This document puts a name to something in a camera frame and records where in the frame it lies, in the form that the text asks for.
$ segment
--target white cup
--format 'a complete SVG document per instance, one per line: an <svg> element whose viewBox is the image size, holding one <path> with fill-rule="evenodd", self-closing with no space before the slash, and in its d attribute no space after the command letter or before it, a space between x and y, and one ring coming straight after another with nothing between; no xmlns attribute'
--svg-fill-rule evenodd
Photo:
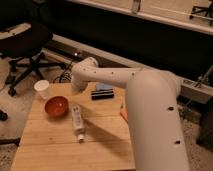
<svg viewBox="0 0 213 171"><path fill-rule="evenodd" d="M49 81L47 80L40 80L37 81L34 84L34 89L38 92L38 94L43 98L43 99L48 99L49 97Z"/></svg>

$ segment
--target black chair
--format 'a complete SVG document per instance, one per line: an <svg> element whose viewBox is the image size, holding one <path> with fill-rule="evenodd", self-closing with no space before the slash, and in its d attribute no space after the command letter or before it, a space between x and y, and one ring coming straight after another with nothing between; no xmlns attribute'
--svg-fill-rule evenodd
<svg viewBox="0 0 213 171"><path fill-rule="evenodd" d="M193 6L191 15L189 16L190 19L194 18L193 14L205 13L205 17L209 16L209 25L212 25L213 22L213 0L210 0L211 3L208 7L201 7L201 6Z"/></svg>
<svg viewBox="0 0 213 171"><path fill-rule="evenodd" d="M48 63L40 61L45 59L45 55L41 53L42 47L52 39L52 32L44 25L32 21L27 10L24 0L6 0L0 2L0 31L3 33L13 30L13 26L21 23L30 24L30 28L19 34L15 34L8 38L0 37L0 57L9 57L12 60L10 64L10 74L6 83L11 83L8 93L11 96L16 94L14 87L34 71L40 79L44 79L39 68L60 66L65 68L63 63ZM29 60L29 63L23 63L23 60ZM26 68L26 70L17 79L13 79L12 72L17 67Z"/></svg>

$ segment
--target orange bowl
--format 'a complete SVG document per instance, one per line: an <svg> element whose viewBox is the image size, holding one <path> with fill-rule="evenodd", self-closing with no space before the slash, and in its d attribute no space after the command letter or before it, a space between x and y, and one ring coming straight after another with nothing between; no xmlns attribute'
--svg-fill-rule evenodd
<svg viewBox="0 0 213 171"><path fill-rule="evenodd" d="M45 112L53 117L65 115L69 110L68 100L63 96L55 96L45 104Z"/></svg>

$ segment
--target wooden table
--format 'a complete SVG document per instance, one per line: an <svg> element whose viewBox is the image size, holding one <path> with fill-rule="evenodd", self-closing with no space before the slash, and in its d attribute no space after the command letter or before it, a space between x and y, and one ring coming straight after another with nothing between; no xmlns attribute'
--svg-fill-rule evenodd
<svg viewBox="0 0 213 171"><path fill-rule="evenodd" d="M127 123L119 115L124 90L114 88L115 97L92 101L90 83L86 91L71 96L71 85L52 84L51 97L61 95L70 107L78 104L85 121L85 143L79 144L70 112L53 119L44 111L45 100L37 94L17 150L12 171L131 170L134 161Z"/></svg>

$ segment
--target bottle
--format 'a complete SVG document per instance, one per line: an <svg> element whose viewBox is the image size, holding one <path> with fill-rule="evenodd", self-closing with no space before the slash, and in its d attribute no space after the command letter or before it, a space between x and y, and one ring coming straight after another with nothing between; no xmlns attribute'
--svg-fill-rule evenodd
<svg viewBox="0 0 213 171"><path fill-rule="evenodd" d="M71 113L72 113L72 123L73 123L73 129L74 129L75 135L77 136L78 142L82 143L84 142L85 128L84 128L83 118L81 115L80 106L78 105L73 106L71 109Z"/></svg>

